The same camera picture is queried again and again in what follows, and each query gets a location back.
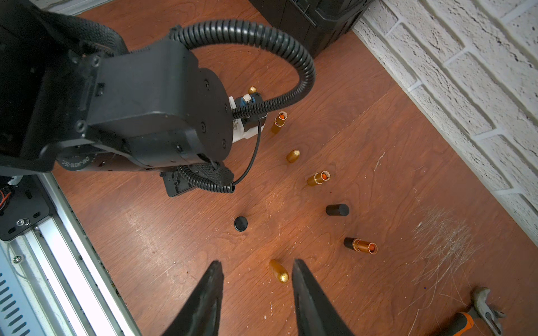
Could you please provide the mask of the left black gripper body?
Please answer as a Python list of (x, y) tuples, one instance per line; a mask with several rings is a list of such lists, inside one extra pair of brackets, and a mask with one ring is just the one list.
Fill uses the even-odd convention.
[(212, 193), (234, 193), (234, 174), (220, 162), (181, 165), (160, 172), (169, 197), (175, 197), (195, 188)]

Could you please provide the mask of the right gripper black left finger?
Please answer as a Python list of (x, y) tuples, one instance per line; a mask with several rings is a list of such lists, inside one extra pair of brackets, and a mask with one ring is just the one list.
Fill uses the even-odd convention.
[(218, 335), (224, 273), (214, 260), (163, 335)]

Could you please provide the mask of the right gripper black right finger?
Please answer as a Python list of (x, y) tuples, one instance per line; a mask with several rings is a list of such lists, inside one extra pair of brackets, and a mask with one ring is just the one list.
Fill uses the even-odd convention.
[(353, 335), (301, 259), (294, 261), (292, 284), (299, 335)]

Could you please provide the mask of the black lipstick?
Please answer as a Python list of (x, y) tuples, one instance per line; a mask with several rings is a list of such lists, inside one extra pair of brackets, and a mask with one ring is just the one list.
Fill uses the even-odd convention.
[(378, 252), (378, 247), (375, 243), (366, 242), (359, 238), (346, 237), (343, 244), (346, 248), (357, 252), (368, 253), (371, 255), (375, 255)]
[(248, 228), (248, 220), (243, 216), (237, 217), (234, 220), (234, 228), (238, 232), (244, 232)]

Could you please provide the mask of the black lipstick cap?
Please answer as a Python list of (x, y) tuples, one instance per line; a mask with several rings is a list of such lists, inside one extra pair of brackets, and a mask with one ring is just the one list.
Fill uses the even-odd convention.
[(330, 204), (325, 211), (328, 216), (348, 216), (350, 208), (347, 204)]

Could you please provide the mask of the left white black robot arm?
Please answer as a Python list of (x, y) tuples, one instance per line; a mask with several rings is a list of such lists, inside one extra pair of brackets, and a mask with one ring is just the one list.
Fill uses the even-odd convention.
[[(219, 77), (194, 50), (238, 44), (289, 63), (298, 84), (265, 101), (232, 106)], [(243, 20), (176, 26), (131, 51), (113, 29), (1, 3), (1, 175), (74, 171), (167, 171), (183, 190), (233, 193), (224, 166), (235, 121), (260, 121), (312, 90), (315, 63), (292, 36)]]

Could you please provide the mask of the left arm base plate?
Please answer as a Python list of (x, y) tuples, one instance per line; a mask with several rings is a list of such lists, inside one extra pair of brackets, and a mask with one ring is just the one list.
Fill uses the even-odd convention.
[(53, 213), (53, 205), (37, 176), (24, 176), (1, 205), (1, 241), (22, 235)]

